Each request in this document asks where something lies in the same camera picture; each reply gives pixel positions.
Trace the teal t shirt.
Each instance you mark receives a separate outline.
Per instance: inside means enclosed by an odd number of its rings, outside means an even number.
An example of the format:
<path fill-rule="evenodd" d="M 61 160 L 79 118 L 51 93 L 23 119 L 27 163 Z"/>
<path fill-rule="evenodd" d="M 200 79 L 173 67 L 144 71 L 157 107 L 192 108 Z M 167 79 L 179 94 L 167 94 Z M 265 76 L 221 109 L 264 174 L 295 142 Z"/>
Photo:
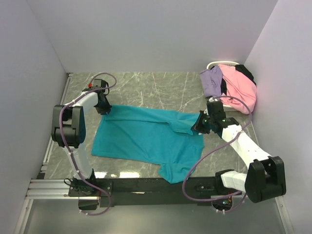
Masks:
<path fill-rule="evenodd" d="M 182 182 L 200 159 L 203 136 L 192 130 L 199 115 L 174 110 L 113 105 L 104 115 L 91 154 L 160 166 L 171 184 Z"/>

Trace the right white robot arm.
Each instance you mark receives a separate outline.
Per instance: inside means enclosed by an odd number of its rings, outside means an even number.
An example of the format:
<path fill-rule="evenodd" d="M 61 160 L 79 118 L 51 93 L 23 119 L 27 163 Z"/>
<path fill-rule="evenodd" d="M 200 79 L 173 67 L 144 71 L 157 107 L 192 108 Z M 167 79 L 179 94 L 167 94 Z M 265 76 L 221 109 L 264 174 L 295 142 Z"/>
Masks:
<path fill-rule="evenodd" d="M 225 113 L 207 115 L 200 111 L 192 130 L 202 134 L 216 133 L 229 143 L 248 168 L 245 174 L 235 170 L 217 172 L 214 190 L 218 194 L 224 195 L 230 189 L 242 191 L 253 203 L 285 195 L 283 160 L 262 150 L 233 117 L 226 118 Z"/>

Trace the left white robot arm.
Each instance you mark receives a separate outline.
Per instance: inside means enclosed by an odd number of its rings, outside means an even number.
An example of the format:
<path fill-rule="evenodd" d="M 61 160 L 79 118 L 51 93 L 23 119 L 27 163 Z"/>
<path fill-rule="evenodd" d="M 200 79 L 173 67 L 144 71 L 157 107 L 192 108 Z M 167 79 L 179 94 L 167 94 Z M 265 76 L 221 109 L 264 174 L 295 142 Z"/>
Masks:
<path fill-rule="evenodd" d="M 85 89 L 76 99 L 53 108 L 51 137 L 67 154 L 73 169 L 73 177 L 80 184 L 80 190 L 87 196 L 98 189 L 95 175 L 85 151 L 86 124 L 84 114 L 95 108 L 100 115 L 110 113 L 112 106 L 102 89 L 94 92 Z"/>

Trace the white laundry basket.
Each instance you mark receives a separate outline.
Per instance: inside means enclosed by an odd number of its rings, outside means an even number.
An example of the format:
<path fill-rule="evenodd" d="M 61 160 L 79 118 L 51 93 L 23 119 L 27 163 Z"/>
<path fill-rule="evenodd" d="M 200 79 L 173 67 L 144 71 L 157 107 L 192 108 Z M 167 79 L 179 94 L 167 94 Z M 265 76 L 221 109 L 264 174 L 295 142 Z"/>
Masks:
<path fill-rule="evenodd" d="M 214 66 L 221 65 L 221 64 L 228 65 L 228 66 L 236 66 L 239 63 L 237 63 L 235 61 L 213 61 L 213 62 L 210 62 L 206 68 L 212 69 Z M 226 112 L 235 112 L 235 109 L 229 105 L 223 105 L 223 108 L 224 108 L 224 111 L 226 111 Z"/>

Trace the pink t shirt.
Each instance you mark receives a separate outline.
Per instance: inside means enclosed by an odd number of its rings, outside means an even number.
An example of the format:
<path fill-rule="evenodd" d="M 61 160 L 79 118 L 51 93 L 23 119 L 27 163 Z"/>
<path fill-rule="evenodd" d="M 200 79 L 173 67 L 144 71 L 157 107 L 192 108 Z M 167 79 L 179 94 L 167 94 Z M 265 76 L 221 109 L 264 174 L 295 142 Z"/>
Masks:
<path fill-rule="evenodd" d="M 238 72 L 234 66 L 221 64 L 219 68 L 227 84 L 227 94 L 221 93 L 222 103 L 244 114 L 252 112 L 256 104 L 256 85 L 244 74 Z"/>

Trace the purple t shirt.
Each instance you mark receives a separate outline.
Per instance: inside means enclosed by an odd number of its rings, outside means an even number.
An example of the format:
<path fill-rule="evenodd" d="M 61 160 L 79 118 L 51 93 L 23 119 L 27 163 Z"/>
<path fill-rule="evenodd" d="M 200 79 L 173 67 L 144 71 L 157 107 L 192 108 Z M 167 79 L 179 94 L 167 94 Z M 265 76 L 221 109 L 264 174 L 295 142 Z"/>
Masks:
<path fill-rule="evenodd" d="M 222 71 L 218 66 L 200 73 L 204 97 L 218 97 L 221 95 L 222 77 Z"/>

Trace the black t shirt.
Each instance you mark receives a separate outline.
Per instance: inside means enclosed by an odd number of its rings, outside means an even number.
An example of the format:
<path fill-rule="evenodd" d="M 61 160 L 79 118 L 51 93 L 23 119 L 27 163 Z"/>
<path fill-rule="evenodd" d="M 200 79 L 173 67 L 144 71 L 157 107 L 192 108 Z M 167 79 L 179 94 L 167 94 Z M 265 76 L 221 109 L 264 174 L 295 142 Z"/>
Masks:
<path fill-rule="evenodd" d="M 235 69 L 238 72 L 244 74 L 249 80 L 251 80 L 254 83 L 254 85 L 256 85 L 256 82 L 254 81 L 254 77 L 253 77 L 252 73 L 243 64 L 235 65 Z M 222 80 L 221 80 L 220 88 L 221 88 L 222 94 L 227 94 L 227 84 L 226 84 L 226 81 L 224 78 L 222 78 Z"/>

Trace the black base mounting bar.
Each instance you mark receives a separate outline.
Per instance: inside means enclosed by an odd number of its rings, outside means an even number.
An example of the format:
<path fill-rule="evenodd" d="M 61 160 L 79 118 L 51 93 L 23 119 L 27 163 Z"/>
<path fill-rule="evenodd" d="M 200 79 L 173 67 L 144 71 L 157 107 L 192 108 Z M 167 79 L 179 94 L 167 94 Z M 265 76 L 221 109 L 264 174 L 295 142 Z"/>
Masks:
<path fill-rule="evenodd" d="M 97 178 L 92 180 L 105 193 L 85 184 L 77 179 L 65 179 L 69 185 L 68 196 L 80 199 L 95 198 L 95 202 L 79 202 L 83 210 L 96 209 L 96 205 L 105 207 L 109 204 L 108 195 L 112 199 L 112 206 L 125 205 L 173 205 L 197 204 L 210 206 L 211 202 L 196 202 L 189 200 L 182 192 L 182 183 L 170 184 L 162 178 Z M 209 199 L 215 196 L 229 195 L 235 189 L 225 188 L 215 177 L 191 177 L 185 185 L 186 193 L 196 199 Z"/>

